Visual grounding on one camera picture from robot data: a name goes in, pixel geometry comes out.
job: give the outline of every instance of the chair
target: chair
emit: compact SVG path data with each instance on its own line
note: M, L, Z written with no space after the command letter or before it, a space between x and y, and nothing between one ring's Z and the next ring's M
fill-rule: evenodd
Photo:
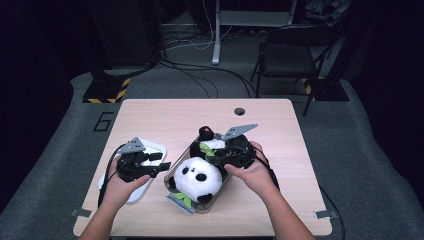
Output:
M314 98L317 84L327 52L339 38L337 29L326 25L293 24L274 29L260 45L259 57L250 81L257 74L256 98L259 98L261 77L308 79L310 92L303 116ZM310 47L323 47L313 57Z

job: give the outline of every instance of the forearm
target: forearm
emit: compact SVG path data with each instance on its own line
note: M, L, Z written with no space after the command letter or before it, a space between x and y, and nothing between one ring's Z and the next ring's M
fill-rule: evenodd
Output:
M277 240L315 239L277 188L262 194Z
M79 239L108 239L116 213L117 210L100 206Z

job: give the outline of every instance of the human hand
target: human hand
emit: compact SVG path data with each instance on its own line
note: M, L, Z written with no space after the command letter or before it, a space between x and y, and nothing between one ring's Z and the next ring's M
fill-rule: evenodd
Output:
M256 150L256 156L268 164L268 160L263 155L262 146L257 142L250 142ZM246 185L258 194L263 196L270 189L277 189L271 179L268 169L257 159L247 169L234 167L233 165L226 164L224 168L232 175L242 179Z
M143 186L150 180L149 175L144 175L132 182L125 182L118 173L115 173L120 156L113 159L108 173L109 182L107 183L106 193L103 198L102 206L114 209L116 212L128 201L131 193Z

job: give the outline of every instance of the black eye patch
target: black eye patch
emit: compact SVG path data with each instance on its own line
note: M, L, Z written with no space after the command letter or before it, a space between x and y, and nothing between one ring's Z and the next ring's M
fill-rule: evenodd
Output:
M203 173L199 173L199 174L196 175L196 179L199 182L206 181L207 178L208 177L205 174L203 174Z

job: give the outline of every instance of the panda ear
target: panda ear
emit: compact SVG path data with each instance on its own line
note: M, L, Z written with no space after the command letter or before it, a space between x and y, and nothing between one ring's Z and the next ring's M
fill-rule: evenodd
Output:
M200 157L205 159L206 154L200 150L200 142L194 141L190 145L190 157Z
M203 126L199 129L199 141L209 141L212 140L215 136L215 133L208 126Z
M173 189L176 189L177 187L176 187L176 185L175 185L175 179L174 179L174 176L172 176L170 179L169 179L169 185L171 186L171 188L173 188Z
M212 193L209 193L208 195L203 195L203 196L197 197L197 201L199 203L206 204L206 203L210 202L212 200L212 198L213 198Z

